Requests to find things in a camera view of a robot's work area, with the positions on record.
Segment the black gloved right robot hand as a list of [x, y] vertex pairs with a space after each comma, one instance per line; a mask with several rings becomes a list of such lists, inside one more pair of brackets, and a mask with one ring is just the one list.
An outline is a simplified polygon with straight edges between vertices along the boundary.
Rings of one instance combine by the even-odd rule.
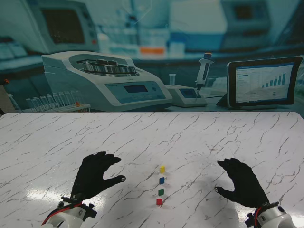
[[269, 203], [269, 199], [252, 168], [235, 158], [224, 159], [217, 163], [226, 171], [234, 185], [233, 191], [216, 186], [215, 191], [218, 194], [232, 202], [250, 208], [259, 208]]

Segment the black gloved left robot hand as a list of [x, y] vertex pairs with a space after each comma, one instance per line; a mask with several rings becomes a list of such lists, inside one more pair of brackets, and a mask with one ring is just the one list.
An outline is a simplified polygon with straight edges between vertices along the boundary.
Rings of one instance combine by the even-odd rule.
[[123, 175], [104, 179], [104, 173], [120, 161], [121, 158], [115, 157], [113, 154], [107, 154], [105, 151], [85, 157], [78, 169], [71, 197], [78, 201], [88, 200], [105, 189], [124, 182], [126, 177]]

